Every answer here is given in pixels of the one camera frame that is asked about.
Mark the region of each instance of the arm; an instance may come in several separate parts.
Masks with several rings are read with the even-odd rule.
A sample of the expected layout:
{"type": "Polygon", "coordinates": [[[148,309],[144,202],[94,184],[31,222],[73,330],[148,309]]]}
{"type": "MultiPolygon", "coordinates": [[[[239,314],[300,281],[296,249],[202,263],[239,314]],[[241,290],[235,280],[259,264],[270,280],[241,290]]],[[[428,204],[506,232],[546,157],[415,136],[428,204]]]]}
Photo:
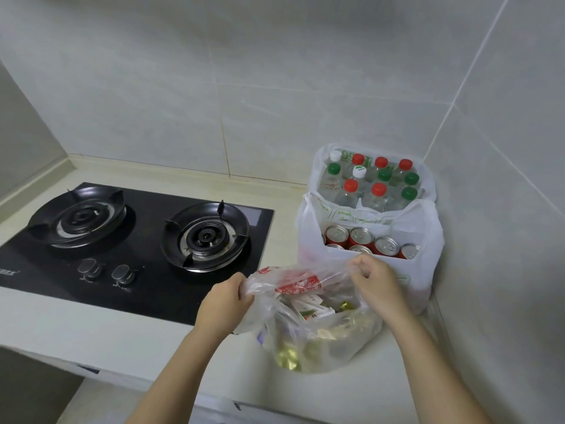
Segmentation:
{"type": "Polygon", "coordinates": [[[238,298],[244,280],[238,272],[212,287],[198,309],[194,328],[125,424],[188,423],[208,362],[253,303],[253,296],[238,298]]]}
{"type": "Polygon", "coordinates": [[[355,257],[350,265],[353,282],[398,342],[420,422],[491,423],[427,330],[408,309],[394,270],[367,254],[355,257]]]}

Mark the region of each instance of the white countertop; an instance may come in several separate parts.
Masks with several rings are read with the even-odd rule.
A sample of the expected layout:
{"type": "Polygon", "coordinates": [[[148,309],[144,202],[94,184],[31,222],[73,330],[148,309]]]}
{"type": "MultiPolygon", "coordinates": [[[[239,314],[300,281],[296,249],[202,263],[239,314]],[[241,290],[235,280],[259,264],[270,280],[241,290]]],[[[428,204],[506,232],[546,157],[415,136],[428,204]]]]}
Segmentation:
{"type": "MultiPolygon", "coordinates": [[[[272,208],[275,217],[261,266],[296,262],[294,218],[304,190],[95,158],[0,224],[3,244],[49,199],[80,183],[272,208]]],[[[0,288],[0,345],[154,380],[191,326],[0,288]]],[[[402,357],[384,328],[346,366],[321,375],[278,368],[252,334],[230,335],[204,374],[205,394],[330,423],[417,422],[402,357]]]]}

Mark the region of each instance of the green bottle cap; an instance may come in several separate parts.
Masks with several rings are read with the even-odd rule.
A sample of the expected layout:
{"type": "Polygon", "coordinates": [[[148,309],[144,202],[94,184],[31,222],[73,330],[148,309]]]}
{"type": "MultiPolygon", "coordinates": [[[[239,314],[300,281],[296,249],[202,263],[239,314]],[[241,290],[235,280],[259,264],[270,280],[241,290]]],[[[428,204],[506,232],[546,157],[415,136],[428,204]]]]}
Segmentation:
{"type": "Polygon", "coordinates": [[[389,181],[392,177],[392,170],[390,168],[383,168],[378,171],[378,179],[380,181],[389,181]]]}
{"type": "Polygon", "coordinates": [[[341,170],[341,166],[339,163],[334,162],[328,165],[328,172],[331,175],[338,175],[340,173],[340,170],[341,170]]]}
{"type": "Polygon", "coordinates": [[[420,181],[420,176],[415,172],[409,172],[406,174],[406,177],[404,177],[404,183],[409,186],[415,186],[418,184],[418,181],[420,181]]]}
{"type": "Polygon", "coordinates": [[[413,187],[406,186],[404,189],[402,189],[401,196],[407,201],[413,201],[414,199],[416,199],[416,196],[418,196],[418,191],[413,187]]]}

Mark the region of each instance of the transparent bag with red print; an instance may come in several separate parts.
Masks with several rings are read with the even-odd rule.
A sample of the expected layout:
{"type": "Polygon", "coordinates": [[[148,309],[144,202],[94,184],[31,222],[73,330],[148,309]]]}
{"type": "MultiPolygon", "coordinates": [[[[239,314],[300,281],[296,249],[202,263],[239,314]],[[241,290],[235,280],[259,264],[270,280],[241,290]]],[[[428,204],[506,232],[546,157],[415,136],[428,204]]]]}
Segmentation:
{"type": "Polygon", "coordinates": [[[267,267],[251,274],[241,293],[255,301],[235,333],[256,329],[276,363],[293,371],[344,365],[383,325],[351,281],[347,260],[267,267]]]}

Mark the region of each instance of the person's left arm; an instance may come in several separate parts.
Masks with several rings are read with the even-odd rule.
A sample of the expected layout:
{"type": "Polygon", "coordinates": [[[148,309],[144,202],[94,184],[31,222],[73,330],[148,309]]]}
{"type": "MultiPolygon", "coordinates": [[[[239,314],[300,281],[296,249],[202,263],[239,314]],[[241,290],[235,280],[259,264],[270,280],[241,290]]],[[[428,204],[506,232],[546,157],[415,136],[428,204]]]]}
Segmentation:
{"type": "Polygon", "coordinates": [[[253,303],[251,295],[238,298],[244,280],[238,272],[212,287],[198,309],[194,328],[125,424],[187,424],[208,362],[253,303]]]}

